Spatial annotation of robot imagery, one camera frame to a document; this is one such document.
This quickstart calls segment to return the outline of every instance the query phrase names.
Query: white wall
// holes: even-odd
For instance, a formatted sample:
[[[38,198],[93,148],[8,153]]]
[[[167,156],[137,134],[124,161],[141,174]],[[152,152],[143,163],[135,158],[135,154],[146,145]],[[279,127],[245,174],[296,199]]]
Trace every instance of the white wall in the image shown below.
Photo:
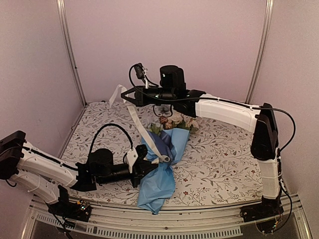
[[[283,152],[286,183],[298,192],[314,238],[319,238],[319,1],[275,1],[265,58],[253,103],[292,114],[295,140]],[[281,145],[292,125],[276,114]]]
[[[109,99],[142,62],[184,70],[188,89],[245,101],[266,0],[66,0],[75,59],[89,102]]]
[[[20,129],[56,155],[81,110],[55,0],[0,1],[0,138]],[[0,238],[17,239],[31,195],[0,182]]]

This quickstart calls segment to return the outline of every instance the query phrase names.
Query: light blue paper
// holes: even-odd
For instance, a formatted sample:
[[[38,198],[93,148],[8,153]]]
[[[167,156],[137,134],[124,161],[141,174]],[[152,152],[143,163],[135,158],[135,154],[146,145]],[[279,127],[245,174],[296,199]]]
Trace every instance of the light blue paper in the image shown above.
[[[149,132],[159,152],[168,156],[169,163],[160,163],[158,168],[147,174],[140,185],[137,206],[158,214],[165,199],[170,198],[175,191],[175,180],[171,165],[181,161],[189,138],[189,131],[182,128],[163,130],[160,136]],[[142,143],[148,148],[147,159],[157,158],[154,152],[142,138]]]

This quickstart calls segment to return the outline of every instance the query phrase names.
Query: pink wall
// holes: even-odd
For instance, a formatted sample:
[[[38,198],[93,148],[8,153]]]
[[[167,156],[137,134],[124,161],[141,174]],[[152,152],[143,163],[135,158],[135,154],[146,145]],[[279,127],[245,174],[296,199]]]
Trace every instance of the pink wall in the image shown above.
[[[108,99],[142,62],[184,69],[189,89],[245,101],[265,0],[66,0],[71,40],[89,102]]]
[[[0,138],[15,130],[56,155],[81,105],[55,0],[0,1]],[[31,194],[0,182],[0,238],[17,239]]]
[[[319,2],[275,1],[253,103],[270,102],[292,114],[295,140],[283,152],[286,183],[298,192],[314,238],[319,238]],[[280,143],[292,133],[278,115]]]

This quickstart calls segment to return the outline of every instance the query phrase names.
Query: floral tablecloth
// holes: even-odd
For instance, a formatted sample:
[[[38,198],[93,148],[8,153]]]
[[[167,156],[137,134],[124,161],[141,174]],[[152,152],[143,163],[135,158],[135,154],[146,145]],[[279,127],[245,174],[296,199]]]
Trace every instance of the floral tablecloth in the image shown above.
[[[148,127],[159,120],[151,106],[137,108],[142,124]],[[209,206],[260,199],[262,183],[257,160],[250,153],[252,134],[239,127],[213,119],[197,118],[199,130],[191,134],[182,161],[173,166],[176,191],[164,206]],[[63,159],[86,162],[91,141],[104,124],[120,124],[132,137],[134,146],[141,136],[123,103],[90,103],[77,126]],[[115,163],[121,163],[130,148],[126,136],[115,127],[107,127],[98,136],[95,147],[108,148]],[[70,190],[73,197],[116,204],[136,205],[139,188],[130,181],[98,186],[92,192]]]

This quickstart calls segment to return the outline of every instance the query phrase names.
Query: vent grille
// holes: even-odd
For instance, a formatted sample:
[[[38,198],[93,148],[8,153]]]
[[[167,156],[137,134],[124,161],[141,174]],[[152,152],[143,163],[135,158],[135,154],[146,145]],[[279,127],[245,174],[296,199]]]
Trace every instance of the vent grille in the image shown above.
[[[52,215],[38,212],[36,219],[38,221],[61,227],[59,222]],[[107,229],[100,226],[90,226],[83,223],[83,231],[74,230],[66,226],[67,229],[79,233],[85,233],[108,239],[223,239],[242,236],[240,227],[232,227],[221,230],[211,230],[204,232],[186,232],[186,233],[139,233]]]

